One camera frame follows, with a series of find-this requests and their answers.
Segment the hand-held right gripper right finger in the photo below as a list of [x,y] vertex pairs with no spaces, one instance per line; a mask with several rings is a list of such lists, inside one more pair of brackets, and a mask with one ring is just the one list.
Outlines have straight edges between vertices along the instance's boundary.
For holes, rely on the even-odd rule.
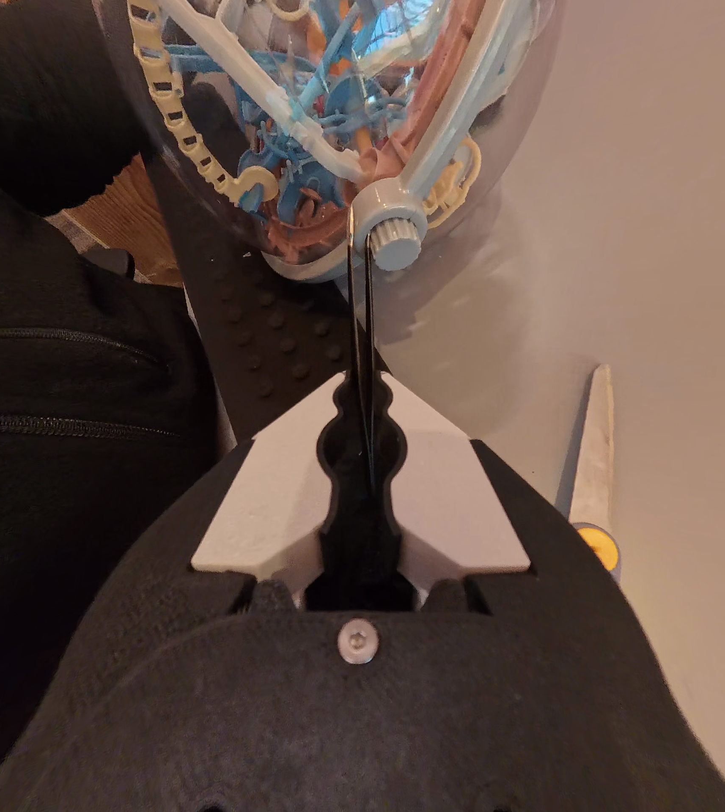
[[390,373],[382,379],[392,393],[388,416],[406,438],[390,488],[400,574],[427,597],[443,580],[527,572],[529,556],[470,438]]

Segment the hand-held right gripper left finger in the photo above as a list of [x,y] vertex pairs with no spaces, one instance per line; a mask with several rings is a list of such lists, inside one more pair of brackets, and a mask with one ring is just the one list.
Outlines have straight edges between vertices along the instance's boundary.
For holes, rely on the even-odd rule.
[[193,554],[194,570],[277,580],[292,594],[319,577],[331,482],[317,444],[338,414],[333,396],[344,380],[335,374],[256,434]]

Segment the yellow-handled scissors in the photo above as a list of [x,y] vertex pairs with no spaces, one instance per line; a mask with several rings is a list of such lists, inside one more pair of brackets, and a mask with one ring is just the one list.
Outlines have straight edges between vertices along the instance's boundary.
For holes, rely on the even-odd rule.
[[612,374],[602,363],[583,388],[555,504],[620,584],[621,550],[612,532],[614,472]]

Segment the black tweezers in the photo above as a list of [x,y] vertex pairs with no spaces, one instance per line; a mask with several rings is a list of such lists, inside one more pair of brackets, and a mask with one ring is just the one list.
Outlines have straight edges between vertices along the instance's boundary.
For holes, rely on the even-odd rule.
[[357,228],[353,206],[348,208],[347,220],[347,292],[349,307],[351,309],[351,348],[353,367],[351,381],[353,383],[359,422],[361,452],[365,467],[365,482],[369,498],[373,501],[378,496],[379,483],[376,471],[376,432],[375,432],[375,371],[376,371],[376,345],[375,345],[375,315],[374,315],[374,261],[371,250],[371,239],[366,234],[362,241],[363,282],[362,302],[364,311],[364,324],[359,326],[357,318],[357,282],[355,277],[355,257],[357,256],[357,235],[361,231]]

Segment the clear maze ball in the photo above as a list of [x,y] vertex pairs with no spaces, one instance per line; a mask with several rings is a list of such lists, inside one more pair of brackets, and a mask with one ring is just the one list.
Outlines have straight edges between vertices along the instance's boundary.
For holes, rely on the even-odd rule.
[[540,104],[565,2],[108,1],[169,169],[279,276],[402,271],[476,215]]

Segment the black perforated pad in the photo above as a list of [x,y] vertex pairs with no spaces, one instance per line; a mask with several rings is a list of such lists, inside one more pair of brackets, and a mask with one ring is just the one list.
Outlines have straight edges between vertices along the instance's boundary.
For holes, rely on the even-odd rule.
[[144,163],[228,422],[247,441],[348,369],[348,303],[335,283],[279,276],[160,157]]

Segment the person's black clothing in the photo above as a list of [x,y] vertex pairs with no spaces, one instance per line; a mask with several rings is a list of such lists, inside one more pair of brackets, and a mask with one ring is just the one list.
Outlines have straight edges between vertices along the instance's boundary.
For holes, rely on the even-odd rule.
[[150,147],[92,2],[0,4],[0,763],[108,575],[215,463],[182,292],[47,220]]

